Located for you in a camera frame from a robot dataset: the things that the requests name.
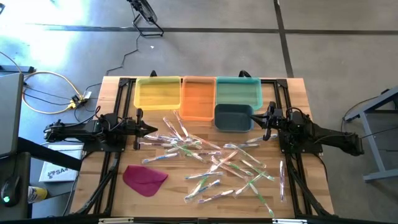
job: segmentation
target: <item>wooden table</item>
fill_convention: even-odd
[[[98,105],[101,106],[101,114],[113,112],[119,78],[120,77],[104,77],[98,97]],[[292,106],[300,108],[306,114],[311,114],[303,79],[288,78],[287,82]],[[123,93],[121,108],[124,108],[125,94],[126,91]],[[129,116],[135,117],[136,108],[133,105],[134,94],[131,97]],[[260,110],[255,111],[256,114],[265,112],[269,102],[275,101],[272,85],[262,84],[262,97],[264,101],[263,106]],[[164,116],[166,116],[180,133],[183,134],[172,111],[145,111],[143,120],[147,124],[157,127],[159,129],[159,134],[168,134],[170,131],[162,121]],[[213,122],[185,121],[184,125],[189,133],[207,139],[219,146],[229,142],[241,143],[264,134],[264,130],[261,130],[257,125],[255,125],[254,130],[248,133],[221,133],[215,129]],[[142,159],[164,154],[164,148],[159,146],[142,146],[140,151],[135,151],[132,149],[133,141],[134,137],[129,137],[127,139],[126,150],[122,153],[112,209],[113,217],[270,217],[266,207],[261,204],[251,190],[245,191],[238,199],[226,197],[201,205],[198,205],[196,201],[186,204],[183,198],[189,194],[198,180],[184,180],[184,177],[190,174],[203,173],[210,167],[210,165],[187,157],[176,157],[163,161],[155,161],[146,165],[152,169],[168,173],[169,177],[153,197],[139,195],[123,182],[123,172],[128,165],[141,164]],[[275,217],[294,217],[287,175],[285,178],[285,195],[287,201],[280,201],[279,162],[281,160],[284,161],[284,156],[280,153],[278,140],[270,140],[261,142],[260,144],[261,146],[259,148],[250,149],[248,152],[267,165],[266,170],[271,176],[275,177],[275,182],[263,178],[256,182],[255,186],[263,195],[270,208],[273,209]],[[223,157],[230,152],[230,150],[224,149]],[[96,152],[83,161],[75,196],[73,198],[72,212],[81,208],[97,187],[103,157],[103,152]],[[237,159],[238,158],[234,158],[232,161],[242,165]],[[313,155],[303,154],[303,164],[308,188],[323,207],[330,213],[333,213],[326,175],[321,162]],[[241,188],[244,184],[243,180],[239,177],[226,174],[221,177],[220,186],[207,190],[203,195],[197,198],[206,198],[224,190],[236,190]],[[304,211],[302,193],[298,186],[297,188],[300,208]],[[101,209],[104,209],[105,206],[104,202],[108,195],[108,187],[105,189],[104,195],[105,197],[103,197],[103,206]]]

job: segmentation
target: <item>black mouse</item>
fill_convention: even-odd
[[[21,183],[18,175],[12,175],[1,187],[1,202],[5,207],[12,207],[19,202]]]

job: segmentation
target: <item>pink cloth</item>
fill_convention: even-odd
[[[129,165],[123,174],[123,181],[139,194],[150,197],[156,194],[168,174],[146,168]]]

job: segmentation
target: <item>plastic bin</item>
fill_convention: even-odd
[[[143,110],[176,110],[180,108],[180,77],[137,78],[134,106]]]
[[[250,115],[253,115],[253,108],[249,105],[218,104],[214,123],[220,131],[248,132],[254,127]]]
[[[215,77],[184,77],[181,90],[181,118],[189,121],[213,120],[215,97]]]
[[[262,107],[261,80],[247,77],[217,77],[216,104]]]

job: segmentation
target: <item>concrete floor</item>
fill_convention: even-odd
[[[0,16],[0,50],[20,65],[50,70],[68,77],[80,91],[99,83],[107,69],[117,67],[134,50],[137,32],[45,31],[25,22],[83,26],[130,26],[132,14],[124,0],[6,1]],[[152,0],[164,27],[277,29],[272,0]],[[394,0],[280,0],[286,29],[397,30],[398,2]],[[305,79],[313,118],[326,128],[339,129],[341,117],[355,103],[397,85],[396,35],[287,35],[295,77]],[[0,58],[0,64],[8,64]],[[220,75],[236,76],[241,69],[255,77],[287,77],[279,34],[172,32],[163,38],[139,39],[139,52],[128,56],[123,69],[109,75]],[[49,75],[33,77],[36,89],[70,96],[73,90]],[[48,100],[56,98],[40,96]],[[61,106],[29,99],[35,107],[55,111]],[[79,111],[80,119],[90,115]],[[73,112],[38,114],[22,106],[20,136],[42,143],[44,127],[57,118],[75,122]],[[362,134],[361,124],[347,125]],[[325,147],[329,187],[337,215],[346,218],[398,221],[398,180],[365,184],[362,175],[376,171],[366,154],[351,157]],[[31,179],[41,162],[32,161]],[[70,184],[48,185],[54,192]],[[34,217],[60,215],[66,196],[34,205]]]

